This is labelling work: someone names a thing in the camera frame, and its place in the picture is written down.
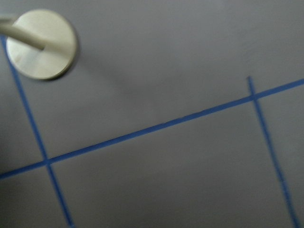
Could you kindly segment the wooden mug tree stand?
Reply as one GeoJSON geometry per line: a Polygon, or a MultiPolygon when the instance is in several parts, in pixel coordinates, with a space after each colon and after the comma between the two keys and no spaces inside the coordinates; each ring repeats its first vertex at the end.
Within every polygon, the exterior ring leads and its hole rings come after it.
{"type": "Polygon", "coordinates": [[[33,9],[20,16],[1,15],[0,33],[6,37],[10,63],[35,80],[62,77],[74,64],[79,42],[72,24],[48,9],[33,9]]]}

